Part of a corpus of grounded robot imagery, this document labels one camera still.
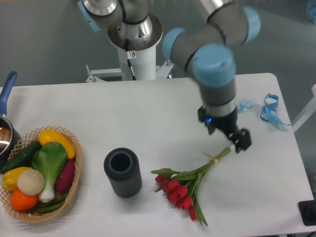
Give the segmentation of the silver blue-capped robot arm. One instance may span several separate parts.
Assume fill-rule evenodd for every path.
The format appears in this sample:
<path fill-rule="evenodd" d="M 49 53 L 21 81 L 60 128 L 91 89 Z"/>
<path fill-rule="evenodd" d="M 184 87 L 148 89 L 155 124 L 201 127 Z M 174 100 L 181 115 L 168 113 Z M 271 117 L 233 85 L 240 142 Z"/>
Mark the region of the silver blue-capped robot arm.
<path fill-rule="evenodd" d="M 149 12 L 146 0 L 80 0 L 78 7 L 94 31 L 105 30 L 117 48 L 123 80 L 155 79 L 156 46 L 199 86 L 202 106 L 198 119 L 209 134 L 222 131 L 236 152 L 251 146 L 250 133 L 237 127 L 236 64 L 232 46 L 257 37 L 260 17 L 252 7 L 232 0 L 197 0 L 206 23 L 189 33 L 175 28 L 162 32 L 161 22 Z"/>

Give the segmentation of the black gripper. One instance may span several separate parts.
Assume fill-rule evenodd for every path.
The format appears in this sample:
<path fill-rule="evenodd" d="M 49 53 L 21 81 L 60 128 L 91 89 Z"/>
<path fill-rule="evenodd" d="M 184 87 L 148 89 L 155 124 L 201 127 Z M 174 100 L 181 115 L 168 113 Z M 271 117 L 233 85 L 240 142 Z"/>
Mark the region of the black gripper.
<path fill-rule="evenodd" d="M 212 135 L 216 129 L 222 131 L 225 136 L 235 144 L 236 153 L 246 151 L 251 145 L 251 136 L 246 128 L 237 127 L 237 109 L 223 117 L 215 117 L 201 106 L 198 111 L 198 120 L 207 128 L 208 134 Z"/>

